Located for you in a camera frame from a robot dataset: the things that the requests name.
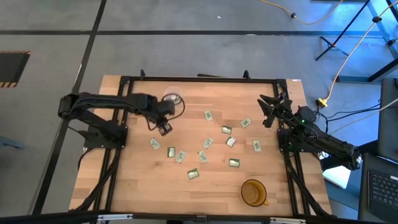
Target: gray concrete floor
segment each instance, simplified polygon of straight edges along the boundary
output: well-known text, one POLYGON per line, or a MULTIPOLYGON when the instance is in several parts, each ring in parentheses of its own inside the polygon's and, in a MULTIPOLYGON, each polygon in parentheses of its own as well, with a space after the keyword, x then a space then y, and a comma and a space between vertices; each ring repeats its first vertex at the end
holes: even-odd
MULTIPOLYGON (((382 0, 372 2, 378 12, 385 7, 382 0)), ((336 4, 311 0, 278 3, 294 9, 306 21, 318 19, 336 4)), ((100 0, 3 0, 0 4, 0 29, 91 29, 100 0)), ((324 22, 304 26, 282 10, 257 0, 113 0, 106 5, 100 29, 342 30, 361 5, 343 3, 324 22)), ((366 30, 371 18, 365 9, 350 30, 366 30)), ((397 24, 390 12, 383 22, 394 36, 397 24)), ((0 150, 0 217, 28 212, 60 122, 58 101, 72 89, 87 40, 87 36, 0 36, 1 50, 32 51, 17 88, 0 89, 0 136, 26 145, 20 151, 8 147, 0 150)), ((338 46, 349 52, 358 40, 345 37, 338 46)), ((150 76, 185 77, 197 73, 241 77, 249 70, 253 78, 301 79, 307 103, 315 108, 315 99, 327 95, 345 59, 339 52, 329 52, 316 62, 314 58, 325 48, 318 37, 99 36, 81 91, 97 93, 103 75, 138 75, 141 68, 150 76)), ((383 39, 367 38, 341 74, 371 75, 392 59, 383 39)), ((367 108, 377 104, 379 97, 379 85, 337 83, 323 112, 331 115, 367 108)), ((330 130, 360 117, 331 123, 330 130)), ((361 145, 377 138, 377 123, 378 117, 373 116, 335 136, 361 145)), ((71 126, 85 127, 80 123, 71 126)), ((82 143, 79 135, 68 132, 45 213, 68 209, 82 143)))

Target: wooden tabletop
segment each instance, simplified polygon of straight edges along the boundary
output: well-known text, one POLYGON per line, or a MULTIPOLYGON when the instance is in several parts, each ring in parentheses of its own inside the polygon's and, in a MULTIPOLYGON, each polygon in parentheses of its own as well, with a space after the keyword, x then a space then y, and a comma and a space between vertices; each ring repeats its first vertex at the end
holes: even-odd
MULTIPOLYGON (((104 76, 100 94, 116 95, 120 76, 104 76)), ((300 80, 287 80, 292 109, 306 105, 300 80)), ((208 214, 208 215, 292 215, 283 156, 279 152, 276 129, 262 125, 266 118, 257 103, 260 94, 274 96, 271 84, 203 83, 135 81, 133 93, 147 93, 159 99, 171 86, 179 88, 185 100, 184 114, 170 121, 173 131, 162 137, 158 130, 149 131, 143 117, 129 114, 129 132, 122 150, 116 179, 112 211, 208 214), (210 110, 213 121, 205 119, 210 110), (250 118, 252 124, 242 128, 240 121, 250 118), (233 147, 225 144, 229 135, 222 125, 233 128, 233 147), (156 138, 159 149, 149 141, 156 138), (202 144, 214 139, 209 149, 202 144), (254 152, 252 141, 260 140, 261 152, 254 152), (175 146, 187 156, 181 164, 167 157, 167 147, 175 146), (208 162, 201 164, 198 152, 204 150, 208 162), (239 159, 240 167, 229 167, 230 158, 239 159), (199 177, 189 180, 187 172, 197 168, 199 177), (250 207, 240 197, 240 188, 248 179, 261 181, 267 189, 268 207, 250 207)), ((181 110, 176 107, 176 114, 181 110)), ((111 119, 112 110, 95 110, 111 119)), ((79 206, 98 181, 104 150, 96 149, 81 162, 70 208, 79 206)), ((309 153, 301 153, 305 183, 315 200, 329 213, 330 204, 319 161, 309 153)), ((300 191, 296 187, 298 208, 302 212, 300 191)))

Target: wooden table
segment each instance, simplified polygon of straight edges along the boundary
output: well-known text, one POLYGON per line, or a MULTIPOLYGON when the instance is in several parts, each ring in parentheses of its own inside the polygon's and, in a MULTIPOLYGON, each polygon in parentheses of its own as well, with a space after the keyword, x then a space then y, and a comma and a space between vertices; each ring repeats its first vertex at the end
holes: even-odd
MULTIPOLYGON (((100 94, 116 95, 120 76, 104 76, 100 94)), ((289 98, 295 111, 306 105, 300 80, 287 80, 289 98)), ((279 152, 276 129, 262 125, 266 118, 257 103, 260 94, 274 96, 271 84, 203 83, 203 82, 134 82, 133 93, 163 97, 164 91, 176 86, 186 103, 184 114, 170 124, 173 131, 162 137, 149 131, 143 117, 129 114, 129 132, 122 150, 111 210, 114 212, 208 214, 208 215, 278 215, 291 216, 290 197, 283 156, 279 152), (204 111, 211 110, 214 120, 206 121, 204 111), (252 124, 242 128, 240 121, 250 118, 252 124), (233 127, 233 147, 225 144, 229 135, 222 125, 233 127), (160 148, 149 144, 156 138, 160 148), (202 144, 213 138, 209 149, 202 144), (261 152, 254 152, 252 141, 260 140, 261 152), (181 164, 167 157, 167 147, 175 146, 187 156, 181 164), (208 162, 201 164, 198 152, 205 150, 208 162), (240 159, 240 167, 229 167, 229 158, 240 159), (189 180, 187 172, 197 168, 200 176, 189 180), (250 207, 240 198, 240 188, 248 179, 260 180, 267 189, 271 204, 250 207)), ((112 110, 95 110, 104 119, 111 119, 112 110)), ((96 149, 81 162, 70 208, 79 206, 98 181, 104 150, 96 149)), ((305 183, 315 200, 331 213, 325 181, 319 161, 310 153, 301 153, 305 183)), ((104 207, 107 190, 101 206, 104 207)), ((302 209, 300 191, 296 186, 298 209, 302 209)))

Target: amber glass mug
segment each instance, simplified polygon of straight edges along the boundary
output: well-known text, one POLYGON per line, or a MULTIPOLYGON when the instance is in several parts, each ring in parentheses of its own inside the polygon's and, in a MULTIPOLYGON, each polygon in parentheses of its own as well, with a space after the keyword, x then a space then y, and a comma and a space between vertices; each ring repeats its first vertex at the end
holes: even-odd
POLYGON ((267 190, 258 180, 247 180, 241 187, 241 195, 244 202, 252 207, 269 205, 267 190))

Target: laptop keyboard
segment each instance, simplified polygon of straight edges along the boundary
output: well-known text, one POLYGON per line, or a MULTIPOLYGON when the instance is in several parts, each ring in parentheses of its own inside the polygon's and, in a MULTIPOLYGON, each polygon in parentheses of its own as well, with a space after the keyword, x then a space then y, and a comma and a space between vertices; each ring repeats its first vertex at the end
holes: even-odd
POLYGON ((398 210, 398 178, 370 171, 371 199, 398 210))

